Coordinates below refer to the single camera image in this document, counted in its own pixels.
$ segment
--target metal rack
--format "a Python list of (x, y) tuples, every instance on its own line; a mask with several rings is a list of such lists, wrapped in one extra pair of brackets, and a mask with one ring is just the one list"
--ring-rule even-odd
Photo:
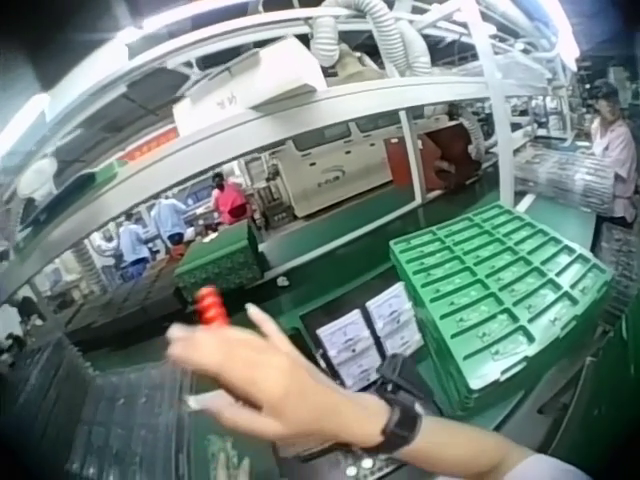
[[(426, 9), (422, 2), (413, 3)], [(399, 110), (404, 137), (415, 138), (413, 125), (407, 114), (407, 109), (415, 105), (478, 99), (488, 99), (491, 102), (498, 138), (501, 199), (505, 204), (513, 205), (513, 151), (520, 146), (521, 141), (511, 134), (505, 98), (551, 95), (552, 90), (547, 84), (514, 83), (502, 78), (494, 50), (514, 55), (523, 63), (538, 64), (518, 51), (513, 45), (514, 42), (504, 39), (494, 41), (489, 38), (475, 0), (449, 0), (441, 4), (439, 9), (429, 8), (424, 15), (405, 13), (400, 11), (402, 9), (397, 9), (393, 15), (396, 19), (408, 20), (414, 26), (417, 25), (422, 34), (474, 45), (482, 65), (482, 77), (441, 76), (434, 73), (434, 76), (430, 77), (398, 78), (397, 72), (388, 66), (387, 76), (390, 78), (386, 80), (334, 87), (319, 92), (311, 100), (298, 97), (282, 101), (264, 107), (259, 112), (246, 112), (179, 138), (171, 145), (150, 154), (144, 163), (129, 166), (121, 171), (116, 181), (92, 195), (82, 205), (74, 205), (49, 225), (34, 241), (29, 254), (14, 258), (3, 272), (4, 288), (0, 292), (0, 302), (5, 301), (79, 239), (86, 238), (132, 205), (143, 202), (158, 191), (203, 169), (212, 168), (216, 163), (224, 163), (230, 158), (237, 158), (266, 144), (328, 123), (348, 121), (355, 117), (391, 110)], [(447, 21), (458, 11), (464, 13), (468, 30)], [(487, 11), (486, 5), (483, 6), (483, 11)], [(52, 115), (47, 118), (48, 133), (24, 154), (23, 161), (29, 162), (48, 151), (52, 145), (68, 135), (75, 125), (118, 97), (122, 93), (122, 85), (143, 77), (155, 68), (179, 69), (185, 62), (205, 54), (286, 35), (309, 34), (309, 22), (320, 17), (337, 18), (338, 30), (343, 32), (372, 30), (367, 20), (354, 18), (354, 12), (350, 10), (318, 7), (252, 15), (187, 33), (129, 60), (125, 67), (88, 86), (81, 95), (71, 101), (68, 101), (68, 98), (56, 99), (55, 92), (52, 92), (49, 109)], [(530, 37), (526, 30), (521, 30), (521, 33), (523, 37)], [(113, 42), (125, 45), (119, 38)], [(542, 51), (540, 45), (545, 42), (537, 43), (535, 48), (528, 47), (533, 51), (531, 55), (548, 58), (552, 68), (558, 70), (556, 78), (564, 80), (563, 66), (556, 60), (557, 55), (554, 52)], [(557, 84), (555, 87), (555, 92), (562, 94), (563, 87)], [(252, 135), (243, 133), (248, 129), (251, 129)], [(421, 165), (417, 160), (417, 143), (408, 142), (407, 148), (414, 181), (414, 201), (371, 225), (311, 252), (305, 258), (299, 259), (297, 264), (365, 235), (439, 194), (425, 191), (422, 184), (423, 176), (419, 174)], [(206, 151), (216, 151), (216, 158), (220, 160), (212, 163), (207, 155), (203, 155)], [(282, 267), (278, 272), (269, 272), (267, 277), (279, 275), (291, 266)]]

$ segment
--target screwdriver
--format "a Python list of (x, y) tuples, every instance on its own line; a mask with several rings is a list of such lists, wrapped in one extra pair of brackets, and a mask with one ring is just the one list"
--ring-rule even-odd
[(196, 310), (203, 325), (229, 325), (231, 319), (224, 307), (222, 295), (213, 286), (203, 287), (195, 295)]

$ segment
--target orange panel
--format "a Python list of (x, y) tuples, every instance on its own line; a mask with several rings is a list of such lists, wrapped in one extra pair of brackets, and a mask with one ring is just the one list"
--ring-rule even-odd
[(147, 141), (127, 150), (127, 152), (122, 156), (122, 160), (125, 162), (135, 162), (167, 143), (173, 142), (178, 138), (178, 136), (178, 129), (176, 127), (163, 130), (157, 135), (149, 138)]
[[(440, 159), (440, 149), (423, 134), (418, 135), (418, 139), (425, 187), (427, 190), (442, 190), (445, 188), (445, 184), (437, 177), (435, 168), (436, 160)], [(411, 186), (413, 184), (411, 168), (409, 167), (409, 156), (404, 138), (385, 140), (385, 148), (393, 184), (398, 187)]]
[(451, 186), (462, 185), (480, 169), (480, 162), (476, 162), (469, 155), (471, 137), (464, 125), (451, 125), (429, 132), (427, 136), (442, 151), (442, 160), (455, 167), (456, 173), (453, 175)]
[(391, 170), (391, 179), (397, 187), (409, 187), (411, 181), (411, 169), (404, 138), (388, 138), (384, 141), (387, 151), (387, 161)]

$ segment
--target watch strap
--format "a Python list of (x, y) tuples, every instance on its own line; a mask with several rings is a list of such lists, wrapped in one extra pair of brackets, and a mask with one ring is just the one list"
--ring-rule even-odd
[(413, 442), (422, 426), (422, 415), (412, 405), (385, 399), (391, 407), (389, 418), (382, 428), (382, 442), (361, 449), (374, 455), (392, 455)]

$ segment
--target green plastic tray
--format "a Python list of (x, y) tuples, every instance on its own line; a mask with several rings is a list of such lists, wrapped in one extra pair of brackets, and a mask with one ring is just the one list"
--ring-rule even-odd
[(590, 252), (501, 204), (393, 240), (391, 258), (459, 413), (584, 339), (611, 282)]
[(258, 244), (249, 222), (222, 229), (210, 242), (193, 244), (176, 268), (174, 278), (189, 299), (205, 285), (233, 290), (260, 280)]

